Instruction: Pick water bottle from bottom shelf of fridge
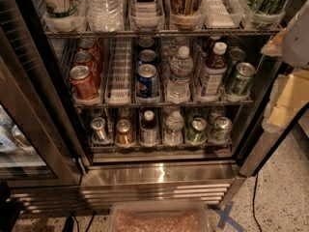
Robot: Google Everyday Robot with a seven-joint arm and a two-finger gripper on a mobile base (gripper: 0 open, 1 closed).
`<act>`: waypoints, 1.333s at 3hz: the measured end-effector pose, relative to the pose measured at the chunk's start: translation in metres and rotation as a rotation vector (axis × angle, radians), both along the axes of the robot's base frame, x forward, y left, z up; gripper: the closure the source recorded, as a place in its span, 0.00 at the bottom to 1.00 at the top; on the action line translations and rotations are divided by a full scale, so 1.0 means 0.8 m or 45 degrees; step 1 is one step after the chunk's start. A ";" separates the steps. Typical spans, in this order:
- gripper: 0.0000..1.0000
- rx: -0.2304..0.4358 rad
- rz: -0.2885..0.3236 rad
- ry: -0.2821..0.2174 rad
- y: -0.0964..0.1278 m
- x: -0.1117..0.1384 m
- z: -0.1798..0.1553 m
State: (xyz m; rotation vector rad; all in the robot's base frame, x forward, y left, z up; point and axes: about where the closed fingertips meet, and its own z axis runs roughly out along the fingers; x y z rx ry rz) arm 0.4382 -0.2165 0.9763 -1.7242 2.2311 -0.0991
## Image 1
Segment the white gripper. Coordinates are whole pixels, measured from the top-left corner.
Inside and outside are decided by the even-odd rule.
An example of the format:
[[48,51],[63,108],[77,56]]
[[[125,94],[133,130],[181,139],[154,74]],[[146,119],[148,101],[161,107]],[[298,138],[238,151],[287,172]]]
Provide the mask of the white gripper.
[[[262,47],[261,53],[270,57],[281,57],[285,33],[286,29],[282,29]],[[279,74],[270,92],[262,128],[267,132],[282,131],[308,102],[308,70],[296,69],[288,75]]]

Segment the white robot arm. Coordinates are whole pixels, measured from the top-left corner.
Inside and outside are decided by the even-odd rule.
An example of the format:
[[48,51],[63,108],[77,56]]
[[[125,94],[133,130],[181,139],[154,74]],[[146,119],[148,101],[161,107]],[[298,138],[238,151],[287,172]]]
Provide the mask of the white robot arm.
[[294,68],[288,75],[278,75],[266,106],[262,128],[275,133],[285,129],[309,102],[309,1],[261,52],[281,57]]

